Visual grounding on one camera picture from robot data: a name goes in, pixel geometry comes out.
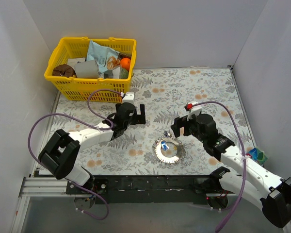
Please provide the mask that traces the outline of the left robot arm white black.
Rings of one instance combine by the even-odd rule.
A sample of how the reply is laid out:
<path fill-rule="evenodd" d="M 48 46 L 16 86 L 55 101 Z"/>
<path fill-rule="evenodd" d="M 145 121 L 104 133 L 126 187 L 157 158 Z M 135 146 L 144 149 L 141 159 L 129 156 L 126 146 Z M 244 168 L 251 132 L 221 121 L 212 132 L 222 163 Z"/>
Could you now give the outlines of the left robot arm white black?
<path fill-rule="evenodd" d="M 129 103 L 116 104 L 116 112 L 104 121 L 81 131 L 65 132 L 57 130 L 38 156 L 39 162 L 58 180 L 67 179 L 77 185 L 83 194 L 89 194 L 94 187 L 94 177 L 85 168 L 76 164 L 80 150 L 93 145 L 113 141 L 122 136 L 130 125 L 146 123 L 145 105 L 137 108 Z"/>

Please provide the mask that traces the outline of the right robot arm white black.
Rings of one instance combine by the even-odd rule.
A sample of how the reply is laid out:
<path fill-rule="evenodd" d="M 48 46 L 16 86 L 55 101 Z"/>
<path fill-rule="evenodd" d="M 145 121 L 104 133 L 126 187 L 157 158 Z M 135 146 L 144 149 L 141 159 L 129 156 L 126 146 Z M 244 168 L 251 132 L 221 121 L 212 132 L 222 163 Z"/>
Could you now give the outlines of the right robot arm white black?
<path fill-rule="evenodd" d="M 201 183 L 204 189 L 235 194 L 243 190 L 242 198 L 258 207 L 276 227 L 284 228 L 291 221 L 291 178 L 283 179 L 244 158 L 234 142 L 218 133 L 208 114 L 175 118 L 171 126 L 175 137 L 180 136 L 181 128 L 185 136 L 197 138 L 209 155 L 224 164 Z"/>

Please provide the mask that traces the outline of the blue key tag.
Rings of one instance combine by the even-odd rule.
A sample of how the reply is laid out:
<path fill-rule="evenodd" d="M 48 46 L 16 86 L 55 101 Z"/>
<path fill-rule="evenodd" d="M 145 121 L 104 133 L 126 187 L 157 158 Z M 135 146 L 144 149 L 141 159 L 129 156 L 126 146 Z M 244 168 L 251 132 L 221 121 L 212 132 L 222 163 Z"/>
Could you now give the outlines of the blue key tag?
<path fill-rule="evenodd" d="M 163 141 L 161 142 L 161 148 L 162 148 L 162 150 L 168 150 L 168 149 L 169 149 L 169 147 L 168 147 L 166 141 L 163 140 Z"/>

